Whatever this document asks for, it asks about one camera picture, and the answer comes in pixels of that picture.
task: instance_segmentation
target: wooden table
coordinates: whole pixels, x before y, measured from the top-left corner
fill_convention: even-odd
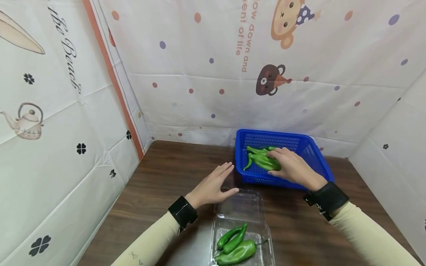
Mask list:
[[[233,161],[234,149],[155,141],[139,164],[79,266],[109,266],[181,195],[218,165]],[[373,220],[415,254],[351,163],[327,158],[336,183]],[[277,266],[364,265],[346,239],[330,226],[302,191],[241,184],[234,172],[226,186],[259,191],[272,234]],[[198,221],[172,242],[158,266],[208,265],[213,206],[199,209]]]

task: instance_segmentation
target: cartoon monkey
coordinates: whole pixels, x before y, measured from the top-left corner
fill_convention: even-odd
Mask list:
[[[257,95],[274,95],[278,91],[278,87],[284,83],[290,83],[291,79],[286,79],[282,76],[285,72],[285,66],[279,65],[266,65],[260,71],[259,77],[256,83]]]
[[[44,54],[44,50],[40,44],[19,26],[18,23],[2,11],[0,11],[0,38],[25,50]]]
[[[278,0],[272,18],[271,36],[281,41],[281,48],[287,49],[293,43],[293,32],[298,25],[320,17],[305,5],[305,0]]]

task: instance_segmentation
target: right hand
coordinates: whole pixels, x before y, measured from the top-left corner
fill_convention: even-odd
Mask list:
[[[287,148],[276,148],[266,156],[276,159],[281,165],[281,170],[269,171],[268,174],[302,185],[310,191],[317,191],[327,184],[327,180],[312,170],[302,157]]]

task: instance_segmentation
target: container lid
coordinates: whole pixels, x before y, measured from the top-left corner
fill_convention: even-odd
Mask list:
[[[240,191],[222,203],[215,205],[217,217],[251,221],[265,221],[265,208],[261,195],[254,190]]]

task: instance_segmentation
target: wristband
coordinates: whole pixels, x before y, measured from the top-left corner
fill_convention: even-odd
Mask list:
[[[169,211],[179,224],[179,233],[182,232],[188,224],[198,219],[197,211],[183,196],[169,207]]]
[[[333,182],[328,182],[325,186],[315,192],[310,192],[303,199],[309,206],[317,205],[320,214],[327,221],[332,219],[331,213],[342,207],[349,201],[349,197]]]

